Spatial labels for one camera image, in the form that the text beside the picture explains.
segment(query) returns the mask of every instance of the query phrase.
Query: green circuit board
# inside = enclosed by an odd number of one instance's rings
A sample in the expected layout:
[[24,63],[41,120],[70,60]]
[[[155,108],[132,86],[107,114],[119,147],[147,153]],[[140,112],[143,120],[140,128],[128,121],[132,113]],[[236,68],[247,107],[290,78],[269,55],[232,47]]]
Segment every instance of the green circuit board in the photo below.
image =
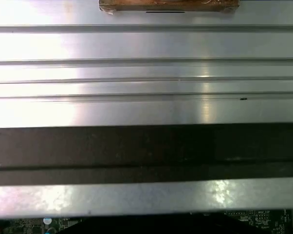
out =
[[[226,215],[269,231],[271,234],[293,234],[291,210],[264,211],[226,211]],[[53,218],[46,224],[42,218],[13,219],[9,226],[2,230],[3,234],[55,234],[75,225],[82,218]]]
[[293,234],[291,210],[226,211],[225,214],[271,234]]

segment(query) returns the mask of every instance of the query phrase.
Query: black strip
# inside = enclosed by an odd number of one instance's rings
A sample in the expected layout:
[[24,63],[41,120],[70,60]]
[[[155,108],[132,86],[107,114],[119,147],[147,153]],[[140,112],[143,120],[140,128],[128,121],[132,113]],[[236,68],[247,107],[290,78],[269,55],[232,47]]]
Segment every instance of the black strip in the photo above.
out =
[[0,129],[0,185],[293,176],[293,124]]

